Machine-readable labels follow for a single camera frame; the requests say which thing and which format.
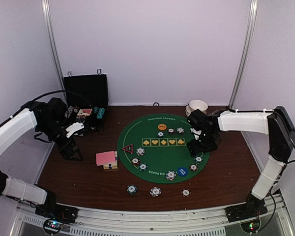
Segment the green blue chip mat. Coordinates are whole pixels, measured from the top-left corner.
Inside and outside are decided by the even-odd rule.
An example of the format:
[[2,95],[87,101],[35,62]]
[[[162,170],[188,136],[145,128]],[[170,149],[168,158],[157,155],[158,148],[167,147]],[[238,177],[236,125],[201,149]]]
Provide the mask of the green blue chip mat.
[[142,163],[139,165],[138,169],[139,169],[139,171],[144,172],[148,169],[148,165],[145,163]]
[[194,161],[196,163],[201,163],[203,161],[203,159],[200,156],[197,156],[197,157],[194,158]]
[[161,132],[161,131],[158,132],[158,133],[157,133],[157,137],[159,137],[159,138],[164,137],[164,132]]

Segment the blue round blind button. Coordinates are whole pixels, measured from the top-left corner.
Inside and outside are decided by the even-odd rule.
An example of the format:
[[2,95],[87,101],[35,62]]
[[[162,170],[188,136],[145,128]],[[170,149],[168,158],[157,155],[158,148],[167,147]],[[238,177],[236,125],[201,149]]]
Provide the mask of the blue round blind button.
[[185,167],[179,167],[177,169],[177,174],[180,176],[180,177],[186,177],[188,175],[188,170],[185,168]]

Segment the pink backed card deck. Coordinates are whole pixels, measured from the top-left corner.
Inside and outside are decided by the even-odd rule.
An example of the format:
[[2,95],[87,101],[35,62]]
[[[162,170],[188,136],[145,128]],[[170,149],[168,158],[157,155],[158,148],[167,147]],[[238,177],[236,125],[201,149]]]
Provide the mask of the pink backed card deck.
[[95,157],[96,157],[97,166],[109,165],[116,161],[116,152],[107,151],[107,152],[97,153]]

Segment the orange round blind button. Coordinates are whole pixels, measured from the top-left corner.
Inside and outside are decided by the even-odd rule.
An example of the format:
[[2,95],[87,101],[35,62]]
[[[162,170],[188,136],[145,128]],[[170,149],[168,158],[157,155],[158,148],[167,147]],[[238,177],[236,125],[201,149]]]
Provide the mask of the orange round blind button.
[[159,124],[158,125],[158,129],[159,130],[166,130],[167,129],[167,125],[166,124]]

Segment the green blue chip mat top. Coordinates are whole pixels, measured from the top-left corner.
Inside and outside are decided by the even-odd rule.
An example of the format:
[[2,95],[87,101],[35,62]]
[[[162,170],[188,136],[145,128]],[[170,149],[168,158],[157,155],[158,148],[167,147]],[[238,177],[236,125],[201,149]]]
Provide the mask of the green blue chip mat top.
[[157,137],[159,137],[159,138],[164,137],[164,132],[161,132],[161,131],[158,132],[158,133],[157,133]]

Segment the blue chip stack mat bottom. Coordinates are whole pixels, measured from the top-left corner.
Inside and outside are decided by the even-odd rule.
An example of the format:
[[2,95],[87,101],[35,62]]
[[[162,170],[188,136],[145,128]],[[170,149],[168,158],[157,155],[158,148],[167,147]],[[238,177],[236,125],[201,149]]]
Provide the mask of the blue chip stack mat bottom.
[[177,174],[175,171],[167,171],[166,172],[166,179],[169,181],[175,180],[176,176],[177,176]]

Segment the brown red chip stack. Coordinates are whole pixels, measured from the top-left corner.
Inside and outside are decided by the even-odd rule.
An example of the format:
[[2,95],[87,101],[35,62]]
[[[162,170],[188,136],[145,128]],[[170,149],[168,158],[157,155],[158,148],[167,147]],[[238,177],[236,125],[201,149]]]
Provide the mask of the brown red chip stack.
[[190,195],[190,190],[187,189],[187,188],[184,188],[182,191],[181,191],[181,194],[184,196],[184,197],[188,197]]

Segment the red black triangular button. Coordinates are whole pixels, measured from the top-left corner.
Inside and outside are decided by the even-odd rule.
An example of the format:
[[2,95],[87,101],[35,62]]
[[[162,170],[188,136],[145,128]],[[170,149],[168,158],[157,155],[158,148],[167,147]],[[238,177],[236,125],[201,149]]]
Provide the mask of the red black triangular button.
[[121,150],[133,154],[133,144],[126,145]]

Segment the dark blue chip stack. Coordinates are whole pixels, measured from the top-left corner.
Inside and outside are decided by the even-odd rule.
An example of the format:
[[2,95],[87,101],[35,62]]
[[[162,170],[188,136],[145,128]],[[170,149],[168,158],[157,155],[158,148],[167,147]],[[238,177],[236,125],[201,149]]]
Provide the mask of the dark blue chip stack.
[[133,184],[131,184],[131,185],[128,185],[127,186],[127,193],[128,194],[131,194],[131,195],[133,195],[133,194],[136,194],[137,193],[137,186],[135,186],[135,185],[133,185]]

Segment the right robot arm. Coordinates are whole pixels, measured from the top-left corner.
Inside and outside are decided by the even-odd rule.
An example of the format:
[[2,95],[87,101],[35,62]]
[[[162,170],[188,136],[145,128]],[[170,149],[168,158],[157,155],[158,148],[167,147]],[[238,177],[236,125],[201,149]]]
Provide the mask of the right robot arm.
[[194,136],[187,144],[192,157],[201,152],[217,150],[222,132],[252,133],[267,142],[267,161],[242,206],[245,216],[254,216],[261,209],[264,198],[279,181],[292,152],[295,151],[295,126],[287,110],[283,106],[252,111],[228,108],[211,114],[194,110],[187,117],[187,123]]

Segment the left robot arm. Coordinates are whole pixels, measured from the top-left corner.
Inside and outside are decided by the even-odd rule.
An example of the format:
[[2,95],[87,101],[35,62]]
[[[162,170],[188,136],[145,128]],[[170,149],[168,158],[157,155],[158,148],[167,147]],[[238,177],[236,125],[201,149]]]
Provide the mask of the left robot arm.
[[[45,134],[50,142],[55,143],[65,160],[74,160],[74,155],[80,154],[80,150],[72,135],[83,128],[84,125],[79,122],[68,127],[62,126],[48,103],[29,102],[0,126],[0,157],[7,150],[13,151],[15,145],[19,146],[21,144],[19,139],[24,134],[37,129]],[[57,218],[61,213],[60,206],[56,204],[55,193],[16,179],[1,170],[0,196],[41,205],[42,211],[50,218]]]

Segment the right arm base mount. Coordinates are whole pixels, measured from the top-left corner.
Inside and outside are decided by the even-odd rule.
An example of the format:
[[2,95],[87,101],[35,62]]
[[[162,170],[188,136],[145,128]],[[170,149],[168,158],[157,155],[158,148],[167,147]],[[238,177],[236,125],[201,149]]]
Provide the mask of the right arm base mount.
[[229,223],[254,218],[258,215],[266,214],[267,212],[268,210],[265,204],[256,206],[252,202],[228,206],[225,208]]

